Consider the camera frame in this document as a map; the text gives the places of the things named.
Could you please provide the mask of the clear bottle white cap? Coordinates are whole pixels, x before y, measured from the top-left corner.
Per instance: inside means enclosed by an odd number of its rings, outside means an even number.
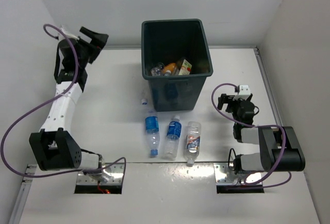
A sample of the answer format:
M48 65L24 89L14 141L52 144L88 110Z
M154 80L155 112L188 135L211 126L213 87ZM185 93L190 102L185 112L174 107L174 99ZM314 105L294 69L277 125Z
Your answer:
M141 104L142 104L142 110L146 115L151 115L152 113L155 112L152 103L150 103L147 98L143 98L141 100Z

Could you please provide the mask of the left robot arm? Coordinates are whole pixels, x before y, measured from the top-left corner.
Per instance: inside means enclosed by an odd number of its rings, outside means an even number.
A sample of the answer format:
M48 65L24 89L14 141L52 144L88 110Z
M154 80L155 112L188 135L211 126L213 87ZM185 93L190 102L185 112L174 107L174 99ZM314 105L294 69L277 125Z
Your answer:
M87 42L74 35L59 40L54 69L56 99L39 132L29 137L42 171L79 169L87 174L102 173L102 156L80 148L71 135L71 123L87 82L86 66L97 59L109 36L85 27L79 31L91 40Z

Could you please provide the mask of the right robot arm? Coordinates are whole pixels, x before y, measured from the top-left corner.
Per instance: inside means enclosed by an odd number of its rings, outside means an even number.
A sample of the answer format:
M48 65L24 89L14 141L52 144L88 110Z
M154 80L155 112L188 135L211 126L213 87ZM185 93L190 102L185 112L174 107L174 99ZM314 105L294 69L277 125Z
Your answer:
M275 171L302 171L305 169L305 157L293 127L283 127L284 133L278 127L249 127L257 114L257 108L247 99L234 95L222 94L218 97L217 109L226 104L226 112L232 114L236 121L233 126L233 136L240 143L259 146L259 152L253 154L235 155L233 170L235 173L253 171L268 172L279 160Z

